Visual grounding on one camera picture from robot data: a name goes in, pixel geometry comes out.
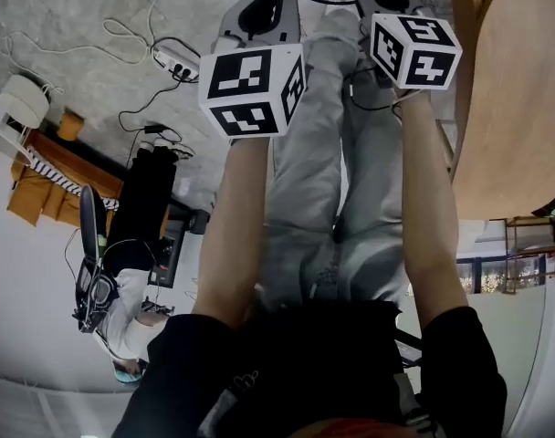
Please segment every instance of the gray floor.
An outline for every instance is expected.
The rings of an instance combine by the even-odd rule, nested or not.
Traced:
[[[450,16],[449,0],[424,0],[441,17]],[[140,43],[113,38],[102,22],[113,17],[133,31],[149,37],[146,18],[152,0],[0,0],[0,37],[14,31],[29,34],[40,46],[66,49],[93,45],[129,60],[142,54]],[[152,15],[156,37],[175,36],[207,53],[215,40],[225,10],[235,0],[158,0]],[[123,65],[92,50],[66,55],[42,54],[26,39],[14,37],[14,57],[26,67],[44,75],[64,95],[54,93],[48,117],[58,122],[68,108],[85,119],[79,137],[125,163],[132,135],[117,123],[120,110],[136,110],[158,89],[172,85],[169,76],[147,59],[137,67]],[[0,88],[8,70],[19,72],[0,54]],[[178,168],[174,192],[185,203],[210,209],[222,176],[226,144],[198,108],[196,87],[181,86],[163,94],[152,106],[136,116],[124,116],[129,128],[147,122],[164,123],[178,130],[196,156]]]

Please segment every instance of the white cable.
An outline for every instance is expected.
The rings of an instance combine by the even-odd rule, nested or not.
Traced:
[[[71,52],[75,52],[77,50],[90,49],[90,50],[99,51],[102,54],[105,54],[105,55],[111,57],[113,60],[118,61],[120,63],[123,63],[125,65],[128,65],[130,67],[136,67],[136,66],[140,65],[146,59],[146,57],[148,57],[148,53],[150,53],[151,48],[153,46],[153,43],[156,40],[156,36],[153,33],[153,29],[152,29],[152,13],[153,13],[154,7],[156,6],[157,1],[158,0],[153,0],[153,2],[150,4],[150,9],[148,10],[147,27],[148,27],[148,31],[150,32],[150,37],[152,38],[151,43],[149,43],[146,40],[145,37],[134,33],[131,29],[129,29],[127,26],[125,26],[121,21],[118,21],[115,18],[106,18],[105,20],[103,20],[103,30],[106,33],[108,33],[110,36],[112,36],[112,37],[126,37],[126,38],[136,39],[136,40],[140,41],[140,43],[143,45],[143,55],[141,56],[140,60],[138,60],[138,61],[126,60],[126,59],[124,59],[122,57],[118,57],[117,55],[112,54],[111,52],[107,51],[106,49],[104,49],[102,47],[98,47],[98,46],[78,46],[78,47],[68,48],[68,49],[65,49],[65,50],[52,50],[52,49],[43,48],[36,41],[34,41],[32,39],[32,37],[30,37],[28,34],[22,32],[22,31],[15,31],[15,32],[7,34],[4,37],[1,37],[0,42],[4,42],[5,47],[4,48],[0,47],[0,53],[3,56],[9,58],[9,60],[14,65],[16,65],[18,68],[23,69],[27,73],[30,73],[31,75],[45,81],[46,84],[42,87],[42,91],[45,94],[47,94],[48,92],[52,93],[53,91],[56,91],[58,94],[64,94],[65,90],[63,88],[58,88],[55,85],[53,85],[48,78],[45,78],[44,76],[40,75],[39,73],[36,73],[32,69],[26,68],[23,65],[20,65],[18,62],[16,62],[16,60],[14,59],[13,54],[12,54],[12,51],[13,51],[13,48],[14,48],[14,39],[12,38],[12,36],[18,35],[18,36],[25,37],[26,40],[28,42],[30,42],[30,44],[34,45],[43,54],[65,55],[65,54],[69,54]],[[107,24],[109,24],[109,23],[114,24],[116,26],[119,26],[122,29],[122,32],[115,32],[113,30],[108,29]]]
[[[404,96],[401,96],[400,98],[398,98],[393,104],[392,106],[399,104],[400,102],[403,102],[406,99],[412,98],[413,96],[417,96],[420,92],[422,92],[421,89],[415,90],[414,92],[410,92],[409,94],[405,94]]]

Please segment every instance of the white cube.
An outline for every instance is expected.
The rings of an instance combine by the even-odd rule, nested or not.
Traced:
[[[305,89],[301,44],[243,48],[201,59],[198,102],[227,138],[285,135]]]
[[[456,34],[443,19],[372,16],[371,57],[401,89],[448,89],[461,56]]]

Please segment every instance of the black cable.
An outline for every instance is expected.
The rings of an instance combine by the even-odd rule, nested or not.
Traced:
[[[150,47],[150,51],[152,51],[158,44],[160,44],[161,42],[165,41],[165,40],[174,40],[176,42],[178,42],[179,44],[181,44],[182,46],[184,46],[185,48],[187,48],[188,50],[190,50],[193,54],[195,54],[197,57],[201,57],[201,54],[199,54],[195,48],[192,48],[191,46],[189,46],[186,42],[184,42],[183,40],[181,40],[178,37],[172,37],[172,36],[166,36],[166,37],[161,37],[158,40],[154,41],[154,43],[152,44],[152,47]]]
[[[131,143],[131,147],[130,147],[130,154],[128,155],[128,160],[125,162],[125,170],[128,170],[128,167],[130,165],[130,159],[131,159],[131,154],[133,153],[133,147],[135,146],[135,141],[138,140],[138,136],[140,135],[141,130],[137,130],[135,133],[135,136],[133,137],[133,142]]]
[[[398,121],[403,122],[403,117],[397,111],[400,107],[401,104],[393,104],[393,107],[391,107],[391,113],[395,116],[396,119],[398,119]]]
[[[118,114],[118,116],[117,116],[118,121],[120,122],[121,129],[124,130],[124,131],[127,131],[128,133],[134,133],[135,131],[142,131],[142,130],[144,130],[145,127],[141,127],[141,128],[134,129],[134,130],[130,130],[130,129],[125,128],[125,127],[123,126],[123,123],[121,123],[121,115],[124,114],[124,113],[129,113],[129,114],[131,114],[131,115],[135,115],[135,114],[138,114],[138,113],[142,112],[143,110],[148,109],[148,108],[151,106],[151,104],[154,102],[154,100],[155,100],[160,94],[162,94],[163,92],[174,91],[175,89],[178,89],[178,87],[179,87],[182,83],[183,83],[183,81],[180,79],[180,80],[178,81],[178,83],[175,84],[174,86],[170,86],[169,88],[160,89],[158,92],[156,92],[156,93],[152,96],[152,98],[148,101],[148,103],[147,103],[146,105],[144,105],[141,109],[138,109],[138,110],[122,110],[122,111]]]
[[[359,25],[359,31],[361,32],[361,36],[362,36],[362,37],[361,37],[361,39],[359,40],[359,43],[358,43],[358,44],[359,44],[359,46],[361,47],[361,50],[362,50],[362,43],[363,43],[364,41],[366,41],[368,38],[370,38],[370,36],[369,36],[369,33],[366,33],[366,32],[365,32],[365,28],[364,28],[364,26],[362,25],[362,23]]]
[[[362,106],[361,104],[359,104],[359,103],[354,99],[354,93],[352,92],[352,85],[354,84],[354,78],[355,78],[355,76],[358,75],[359,73],[364,73],[364,72],[367,72],[367,71],[373,71],[373,70],[375,70],[375,69],[376,69],[376,67],[363,68],[363,69],[360,69],[360,70],[356,70],[356,69],[355,69],[350,75],[348,75],[348,76],[346,76],[346,77],[344,78],[344,81],[346,81],[346,80],[349,79],[349,78],[351,79],[351,83],[350,83],[350,86],[349,86],[349,91],[350,91],[350,92],[349,92],[349,97],[351,98],[352,104],[353,104],[356,108],[361,109],[361,110],[365,110],[365,111],[367,111],[367,112],[376,112],[376,111],[379,111],[379,110],[392,109],[392,114],[393,114],[395,117],[397,117],[399,120],[401,120],[401,117],[400,117],[396,112],[393,111],[393,108],[396,107],[397,105],[399,105],[398,102],[397,102],[397,100],[396,100],[395,102],[393,102],[392,104],[387,105],[387,106],[381,106],[381,107],[365,107],[365,106]],[[411,94],[411,92],[412,92],[411,89],[406,90],[406,91],[404,92],[404,94],[403,94],[403,97],[407,96],[408,94]]]
[[[345,5],[357,5],[357,1],[356,0],[346,0],[346,1],[340,1],[340,2],[331,2],[330,0],[309,0],[310,2],[316,2],[317,4],[323,4],[323,5],[340,5],[340,6],[345,6]]]

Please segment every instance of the chair backrest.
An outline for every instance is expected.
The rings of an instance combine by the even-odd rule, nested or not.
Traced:
[[[458,216],[527,215],[555,197],[555,0],[487,0],[478,22],[469,110],[457,118]]]
[[[107,212],[103,200],[90,185],[80,192],[79,216],[85,258],[98,263],[107,243]]]

